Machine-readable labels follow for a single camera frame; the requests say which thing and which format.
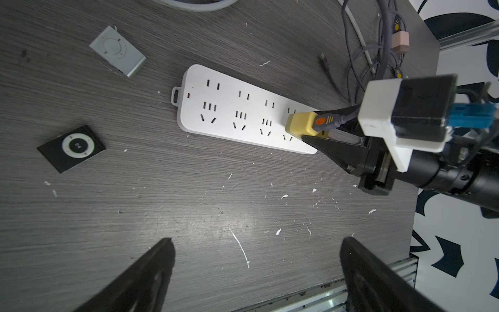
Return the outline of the yellow USB wall charger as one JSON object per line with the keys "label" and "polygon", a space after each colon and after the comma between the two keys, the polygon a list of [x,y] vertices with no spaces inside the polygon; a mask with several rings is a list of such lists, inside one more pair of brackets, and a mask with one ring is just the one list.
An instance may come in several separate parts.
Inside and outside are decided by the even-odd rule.
{"label": "yellow USB wall charger", "polygon": [[316,131],[313,129],[317,116],[318,114],[315,112],[291,114],[288,117],[285,131],[300,140],[303,136],[327,139],[329,137],[328,131]]}

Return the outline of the grey USB cable yellow charger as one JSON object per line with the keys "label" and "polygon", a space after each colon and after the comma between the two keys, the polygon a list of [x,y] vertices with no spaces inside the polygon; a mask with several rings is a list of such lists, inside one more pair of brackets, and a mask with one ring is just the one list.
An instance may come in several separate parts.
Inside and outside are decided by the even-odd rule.
{"label": "grey USB cable yellow charger", "polygon": [[[390,44],[391,41],[387,38],[389,36],[389,31],[390,31],[390,14],[389,14],[389,5],[386,3],[386,1],[376,1],[378,6],[379,6],[379,12],[381,14],[380,21],[382,22],[382,33],[386,39],[381,45],[374,46],[374,49],[378,49],[380,52],[379,56],[379,63],[378,65],[372,65],[372,68],[375,70],[375,76],[374,80],[381,80],[385,77],[385,73],[388,68],[389,64],[389,58],[391,55],[391,52],[389,52],[390,49]],[[347,49],[347,54],[349,58],[349,70],[347,71],[347,74],[349,74],[350,71],[352,71],[352,74],[357,80],[357,85],[359,87],[362,87],[361,79],[358,77],[356,74],[356,71],[353,67],[353,62],[354,62],[354,57],[352,56],[352,53],[350,51],[350,45],[348,43],[348,23],[347,23],[347,8],[348,8],[348,1],[343,1],[341,4],[341,18],[343,21],[343,26],[344,26],[344,36],[345,36],[345,44],[346,44],[346,49]],[[321,131],[331,131],[333,129],[337,129],[343,124],[346,124],[347,122],[350,122],[351,120],[354,120],[358,117],[360,106],[356,105],[354,106],[354,101],[353,98],[350,97],[350,90],[349,87],[347,87],[347,95],[343,93],[343,91],[339,88],[339,86],[334,82],[332,73],[331,73],[331,68],[330,65],[327,61],[327,57],[325,54],[321,53],[319,55],[319,61],[320,65],[322,66],[323,71],[325,72],[327,78],[330,80],[330,83],[332,87],[335,89],[337,93],[339,93],[344,99],[350,102],[351,104],[351,109],[353,109],[352,112],[350,113],[338,113],[338,112],[332,112],[332,113],[318,113],[318,116],[314,120],[313,124],[313,129],[315,131],[321,132]]]}

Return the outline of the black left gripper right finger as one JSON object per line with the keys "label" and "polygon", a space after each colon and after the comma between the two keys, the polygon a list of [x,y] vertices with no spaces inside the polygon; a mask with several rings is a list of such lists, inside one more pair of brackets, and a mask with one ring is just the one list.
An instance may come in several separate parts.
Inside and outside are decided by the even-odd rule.
{"label": "black left gripper right finger", "polygon": [[346,311],[442,311],[353,237],[343,240],[340,262]]}

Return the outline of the white power strip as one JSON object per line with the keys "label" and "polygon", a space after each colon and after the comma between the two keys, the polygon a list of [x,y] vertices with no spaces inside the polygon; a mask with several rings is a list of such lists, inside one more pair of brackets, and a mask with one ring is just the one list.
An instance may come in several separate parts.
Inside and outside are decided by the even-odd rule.
{"label": "white power strip", "polygon": [[312,107],[199,64],[174,87],[179,127],[188,133],[301,154],[317,151],[288,134],[288,116]]}

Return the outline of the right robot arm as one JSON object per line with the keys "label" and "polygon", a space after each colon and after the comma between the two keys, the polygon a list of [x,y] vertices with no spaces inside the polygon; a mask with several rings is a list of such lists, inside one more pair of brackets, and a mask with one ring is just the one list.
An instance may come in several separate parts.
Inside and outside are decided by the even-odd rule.
{"label": "right robot arm", "polygon": [[498,218],[498,120],[478,139],[453,135],[442,155],[414,151],[408,171],[399,172],[384,141],[369,137],[358,146],[327,137],[341,131],[365,138],[356,120],[358,107],[295,114],[290,132],[316,148],[348,174],[360,179],[368,194],[386,196],[396,180],[431,195],[443,194],[480,207],[485,218]]}

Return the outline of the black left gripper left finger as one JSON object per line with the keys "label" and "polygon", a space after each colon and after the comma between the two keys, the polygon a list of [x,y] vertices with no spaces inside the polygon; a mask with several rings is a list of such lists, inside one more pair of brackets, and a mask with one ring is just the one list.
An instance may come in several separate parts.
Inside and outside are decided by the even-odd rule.
{"label": "black left gripper left finger", "polygon": [[174,243],[163,238],[76,310],[161,311],[174,265]]}

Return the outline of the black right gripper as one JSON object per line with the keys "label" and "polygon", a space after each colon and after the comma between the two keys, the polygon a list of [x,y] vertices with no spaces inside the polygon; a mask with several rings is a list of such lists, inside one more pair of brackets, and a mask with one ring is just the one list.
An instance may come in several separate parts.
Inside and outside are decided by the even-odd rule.
{"label": "black right gripper", "polygon": [[[362,135],[358,122],[360,106],[354,105],[331,111],[317,111],[316,131],[339,129],[352,135]],[[370,195],[389,195],[395,182],[396,166],[381,138],[368,137],[359,146],[318,136],[304,135],[301,140],[322,152],[344,171],[360,177],[358,188]]]}

